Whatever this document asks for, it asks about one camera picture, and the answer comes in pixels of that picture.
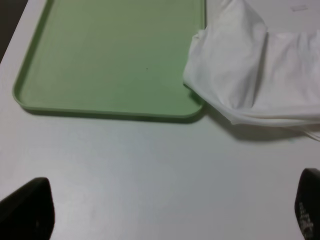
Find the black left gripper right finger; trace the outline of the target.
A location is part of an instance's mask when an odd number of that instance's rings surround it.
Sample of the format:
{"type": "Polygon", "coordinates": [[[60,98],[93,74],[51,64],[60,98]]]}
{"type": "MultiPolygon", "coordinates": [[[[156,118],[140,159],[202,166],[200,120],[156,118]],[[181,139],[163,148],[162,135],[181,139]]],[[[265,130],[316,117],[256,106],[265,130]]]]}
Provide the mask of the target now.
{"type": "Polygon", "coordinates": [[[295,197],[294,211],[305,240],[320,238],[320,171],[306,168],[302,171],[295,197]]]}

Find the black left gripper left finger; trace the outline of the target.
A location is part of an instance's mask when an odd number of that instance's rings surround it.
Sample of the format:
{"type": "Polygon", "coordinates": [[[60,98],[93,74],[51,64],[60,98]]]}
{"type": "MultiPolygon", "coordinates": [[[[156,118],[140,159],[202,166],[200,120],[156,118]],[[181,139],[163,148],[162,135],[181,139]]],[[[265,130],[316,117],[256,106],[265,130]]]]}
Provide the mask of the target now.
{"type": "Polygon", "coordinates": [[[55,225],[50,181],[36,177],[0,201],[2,240],[49,240],[55,225]]]}

